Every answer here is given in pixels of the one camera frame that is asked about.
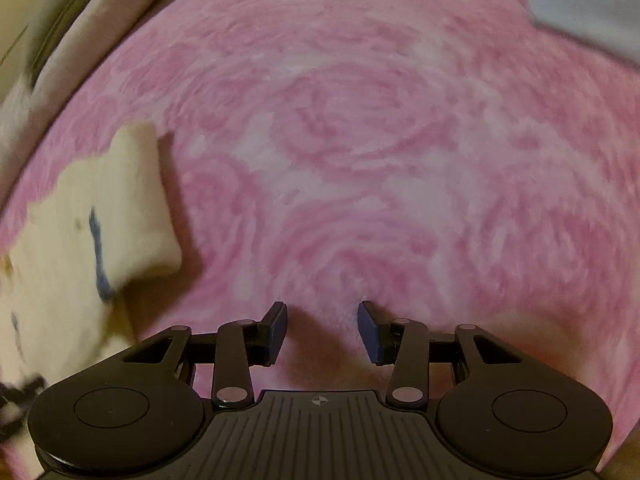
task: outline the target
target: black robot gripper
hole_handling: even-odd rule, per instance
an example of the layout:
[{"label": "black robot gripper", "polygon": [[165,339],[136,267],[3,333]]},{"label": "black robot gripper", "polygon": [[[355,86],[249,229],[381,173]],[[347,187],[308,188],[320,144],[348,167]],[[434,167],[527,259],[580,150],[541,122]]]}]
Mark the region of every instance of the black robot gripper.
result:
[{"label": "black robot gripper", "polygon": [[[287,307],[192,335],[174,326],[54,384],[28,428],[46,480],[594,480],[612,418],[587,387],[471,324],[433,333],[358,307],[373,390],[254,397],[249,368],[276,361]],[[454,386],[430,399],[431,363]],[[210,399],[192,389],[214,364]]]}]

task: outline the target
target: beige cushion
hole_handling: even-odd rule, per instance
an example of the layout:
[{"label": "beige cushion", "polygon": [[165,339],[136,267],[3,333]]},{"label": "beige cushion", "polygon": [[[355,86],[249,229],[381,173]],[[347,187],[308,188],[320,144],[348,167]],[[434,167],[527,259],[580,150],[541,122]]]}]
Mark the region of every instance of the beige cushion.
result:
[{"label": "beige cushion", "polygon": [[20,72],[24,31],[38,1],[0,0],[0,102]]},{"label": "beige cushion", "polygon": [[90,0],[41,0],[24,39],[22,73],[35,85],[42,67]]},{"label": "beige cushion", "polygon": [[51,121],[154,0],[90,0],[44,61],[22,72],[0,108],[0,207]]}]

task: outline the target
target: circular cap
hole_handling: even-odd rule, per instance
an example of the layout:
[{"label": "circular cap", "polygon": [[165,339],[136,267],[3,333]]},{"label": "circular cap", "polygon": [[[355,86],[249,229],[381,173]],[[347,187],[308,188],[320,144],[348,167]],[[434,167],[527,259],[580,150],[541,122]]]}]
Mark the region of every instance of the circular cap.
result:
[{"label": "circular cap", "polygon": [[131,475],[181,452],[202,425],[202,401],[188,384],[151,376],[110,382],[101,388],[78,374],[35,399],[29,431],[52,469]]},{"label": "circular cap", "polygon": [[244,388],[238,388],[237,386],[228,386],[218,390],[216,397],[222,402],[240,402],[245,400],[248,393]]},{"label": "circular cap", "polygon": [[421,390],[412,386],[402,386],[391,392],[391,396],[398,402],[418,402],[422,395]]},{"label": "circular cap", "polygon": [[438,404],[442,436],[471,462],[511,477],[594,467],[612,419],[591,390],[551,368],[481,365]]},{"label": "circular cap", "polygon": [[80,397],[75,411],[88,426],[122,428],[146,415],[149,399],[128,388],[103,388]]},{"label": "circular cap", "polygon": [[536,390],[516,390],[494,400],[494,415],[508,428],[524,433],[543,433],[566,419],[562,400]]}]

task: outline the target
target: white fabric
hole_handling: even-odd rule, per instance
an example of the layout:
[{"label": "white fabric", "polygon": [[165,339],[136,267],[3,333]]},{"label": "white fabric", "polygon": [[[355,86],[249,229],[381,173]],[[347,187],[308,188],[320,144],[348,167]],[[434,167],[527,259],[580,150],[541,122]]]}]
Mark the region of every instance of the white fabric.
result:
[{"label": "white fabric", "polygon": [[0,208],[51,121],[154,0],[91,0],[44,65],[33,91],[19,77],[0,108]]},{"label": "white fabric", "polygon": [[[133,343],[121,296],[103,302],[89,218],[100,224],[104,271],[118,293],[131,280],[171,274],[182,257],[160,179],[150,124],[124,126],[103,156],[78,160],[33,204],[2,258],[0,370],[21,385],[53,384]],[[26,429],[12,441],[26,476],[42,471]]]},{"label": "white fabric", "polygon": [[539,24],[640,64],[640,0],[528,0]]}]

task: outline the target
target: pink fluffy blanket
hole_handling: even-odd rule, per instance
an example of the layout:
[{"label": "pink fluffy blanket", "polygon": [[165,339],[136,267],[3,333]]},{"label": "pink fluffy blanket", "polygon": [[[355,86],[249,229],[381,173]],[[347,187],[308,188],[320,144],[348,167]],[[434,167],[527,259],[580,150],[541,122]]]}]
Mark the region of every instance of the pink fluffy blanket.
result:
[{"label": "pink fluffy blanket", "polygon": [[177,0],[60,114],[0,246],[69,162],[148,119],[184,265],[129,291],[140,335],[281,300],[257,390],[383,388],[366,298],[587,384],[614,414],[607,457],[638,421],[637,70],[536,30],[523,0]]}]

